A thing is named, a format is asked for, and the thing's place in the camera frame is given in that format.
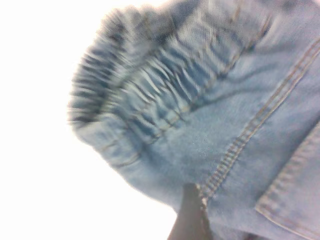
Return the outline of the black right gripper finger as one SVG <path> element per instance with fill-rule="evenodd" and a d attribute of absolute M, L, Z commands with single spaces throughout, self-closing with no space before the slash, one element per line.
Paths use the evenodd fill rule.
<path fill-rule="evenodd" d="M 168 236 L 169 240 L 212 240 L 207 209 L 194 183 L 183 186 L 181 208 Z"/>

